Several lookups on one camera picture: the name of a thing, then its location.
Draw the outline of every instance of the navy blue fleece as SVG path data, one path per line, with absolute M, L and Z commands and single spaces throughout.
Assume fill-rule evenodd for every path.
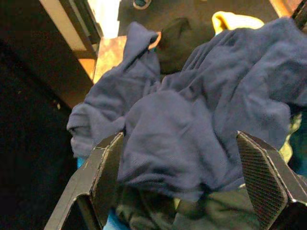
M 244 182 L 236 131 L 279 149 L 287 103 L 307 104 L 307 37 L 288 18 L 224 31 L 161 84 L 147 49 L 155 38 L 131 24 L 123 62 L 71 114 L 75 155 L 125 130 L 119 182 L 192 201 L 236 188 Z

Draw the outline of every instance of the yellow cloth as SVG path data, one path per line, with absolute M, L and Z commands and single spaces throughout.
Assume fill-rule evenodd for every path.
M 293 133 L 295 133 L 299 129 L 299 127 L 301 126 L 301 122 L 302 122 L 302 114 L 298 114 L 293 117 L 290 123 L 290 130 L 289 130 L 288 136 L 286 137 L 286 141 L 283 144 L 282 148 L 279 150 L 279 153 L 281 154 L 281 156 L 283 157 L 283 160 L 286 163 L 290 161 L 292 154 L 293 154 L 292 147 L 289 142 L 290 137 Z
M 179 198 L 174 198 L 174 206 L 175 206 L 175 210 L 177 210 L 178 206 L 180 203 L 180 199 Z
M 234 30 L 237 28 L 259 29 L 264 25 L 263 21 L 246 15 L 231 12 L 218 11 L 212 16 L 215 35 L 223 30 Z

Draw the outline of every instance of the crumpled fabric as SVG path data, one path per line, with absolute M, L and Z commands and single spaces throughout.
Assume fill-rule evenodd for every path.
M 289 18 L 223 31 L 161 84 L 158 58 L 147 49 L 155 38 L 131 25 L 123 62 L 74 108 L 72 140 L 94 146 L 123 130 L 118 181 L 126 185 L 190 201 L 237 188 L 244 180 L 236 131 L 279 149 L 287 103 L 307 104 L 306 36 Z M 72 144 L 76 156 L 90 154 Z
M 173 199 L 136 188 L 119 187 L 119 219 L 132 230 L 258 230 L 260 223 L 246 188 L 215 192 L 197 202 L 197 216 L 175 210 Z
M 170 21 L 161 30 L 161 40 L 156 47 L 161 74 L 180 72 L 193 50 L 213 37 L 212 22 L 191 18 Z

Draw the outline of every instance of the shoe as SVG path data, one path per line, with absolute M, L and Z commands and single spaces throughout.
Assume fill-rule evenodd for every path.
M 133 7 L 137 10 L 145 10 L 152 0 L 133 0 Z

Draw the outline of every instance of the floor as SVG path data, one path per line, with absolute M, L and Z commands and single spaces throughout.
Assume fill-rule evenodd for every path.
M 97 61 L 80 60 L 93 83 L 98 82 L 106 71 L 122 61 L 127 39 L 125 35 L 132 21 L 137 21 L 148 29 L 160 31 L 174 18 L 185 16 L 209 21 L 216 11 L 250 15 L 262 19 L 265 23 L 291 15 L 291 9 L 284 6 L 283 0 L 153 0 L 143 11 L 134 9 L 132 0 L 88 1 L 104 34 Z

